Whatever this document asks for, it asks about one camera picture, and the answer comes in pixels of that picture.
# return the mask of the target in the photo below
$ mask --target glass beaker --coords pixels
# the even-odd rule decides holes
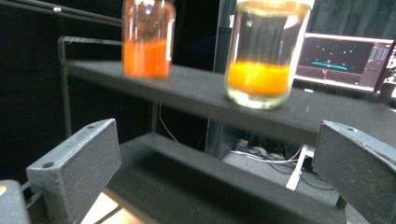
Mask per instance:
[[[168,77],[175,9],[164,0],[125,0],[122,63],[126,76]]]
[[[240,105],[270,109],[290,94],[314,0],[238,1],[225,88]]]

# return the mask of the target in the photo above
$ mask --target lower shelf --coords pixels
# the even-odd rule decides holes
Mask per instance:
[[[106,193],[160,223],[346,223],[344,213],[148,133],[120,146]]]

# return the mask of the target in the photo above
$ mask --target hole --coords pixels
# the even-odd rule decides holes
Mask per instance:
[[[6,186],[0,185],[0,196],[6,192]]]
[[[47,169],[47,168],[50,168],[51,166],[53,166],[53,164],[54,164],[53,161],[50,161],[50,162],[44,163],[42,167],[44,169]]]

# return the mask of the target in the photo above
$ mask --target screen display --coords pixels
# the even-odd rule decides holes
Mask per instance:
[[[393,40],[305,34],[296,78],[374,91]]]

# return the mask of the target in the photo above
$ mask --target black shelf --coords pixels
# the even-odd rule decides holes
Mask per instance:
[[[341,210],[148,133],[120,146],[106,188],[160,223],[345,223]]]
[[[173,65],[161,80],[125,77],[121,62],[72,61],[67,69],[69,76],[278,140],[314,146],[320,123],[330,120],[396,147],[396,112],[384,104],[294,88],[277,109],[249,109],[227,98],[222,75],[197,69]]]

